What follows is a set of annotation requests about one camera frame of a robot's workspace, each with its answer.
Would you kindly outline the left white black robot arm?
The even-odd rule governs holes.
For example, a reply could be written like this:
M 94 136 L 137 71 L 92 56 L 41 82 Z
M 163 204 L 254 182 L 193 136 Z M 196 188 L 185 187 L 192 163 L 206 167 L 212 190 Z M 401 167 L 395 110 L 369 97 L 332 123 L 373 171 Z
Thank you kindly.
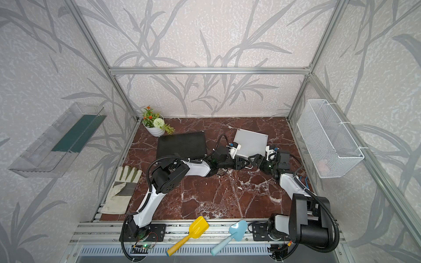
M 220 169 L 242 170 L 251 164 L 243 157 L 205 157 L 193 160 L 187 157 L 164 156 L 153 161 L 146 171 L 148 191 L 135 212 L 126 215 L 119 241 L 141 241 L 151 232 L 150 225 L 158 206 L 166 194 L 174 190 L 186 176 L 211 177 Z

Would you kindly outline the black poker set case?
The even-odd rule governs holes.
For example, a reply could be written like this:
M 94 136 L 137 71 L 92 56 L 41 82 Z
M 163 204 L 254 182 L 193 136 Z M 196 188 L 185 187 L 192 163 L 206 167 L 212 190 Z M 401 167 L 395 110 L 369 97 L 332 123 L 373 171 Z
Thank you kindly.
M 164 156 L 203 159 L 207 156 L 205 133 L 197 131 L 159 137 L 156 158 Z

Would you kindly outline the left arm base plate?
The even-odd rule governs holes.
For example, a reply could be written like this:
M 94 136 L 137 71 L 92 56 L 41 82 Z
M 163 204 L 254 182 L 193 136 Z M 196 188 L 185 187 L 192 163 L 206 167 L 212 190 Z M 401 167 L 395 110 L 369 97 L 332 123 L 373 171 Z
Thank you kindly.
M 166 224 L 150 224 L 142 228 L 125 224 L 122 231 L 120 242 L 163 242 Z

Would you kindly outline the silver poker set case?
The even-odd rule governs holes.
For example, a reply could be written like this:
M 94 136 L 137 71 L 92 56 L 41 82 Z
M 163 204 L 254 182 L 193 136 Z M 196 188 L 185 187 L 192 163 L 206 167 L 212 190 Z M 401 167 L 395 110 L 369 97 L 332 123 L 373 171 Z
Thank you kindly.
M 268 137 L 267 134 L 238 129 L 234 137 L 234 142 L 238 144 L 235 156 L 245 159 L 256 154 L 265 156 Z

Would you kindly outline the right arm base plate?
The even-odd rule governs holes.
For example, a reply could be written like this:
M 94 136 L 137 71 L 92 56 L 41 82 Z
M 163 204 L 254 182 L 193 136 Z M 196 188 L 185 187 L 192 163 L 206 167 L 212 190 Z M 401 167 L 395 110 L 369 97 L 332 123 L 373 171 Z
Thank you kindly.
M 248 230 L 253 235 L 253 241 L 291 241 L 289 234 L 276 230 L 274 225 L 268 222 L 250 222 L 248 224 Z

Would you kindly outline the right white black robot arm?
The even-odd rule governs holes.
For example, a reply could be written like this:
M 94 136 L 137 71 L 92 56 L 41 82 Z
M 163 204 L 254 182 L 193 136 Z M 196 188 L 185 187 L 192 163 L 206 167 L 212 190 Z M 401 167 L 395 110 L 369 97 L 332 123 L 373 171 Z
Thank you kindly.
M 310 249 L 329 253 L 336 249 L 340 241 L 339 226 L 330 211 L 330 202 L 314 194 L 303 184 L 297 172 L 289 170 L 287 153 L 269 151 L 265 156 L 256 154 L 248 162 L 261 172 L 277 180 L 291 199 L 289 216 L 272 214 L 265 223 L 266 230 L 253 223 L 254 239 L 288 241 L 289 244 L 302 244 Z

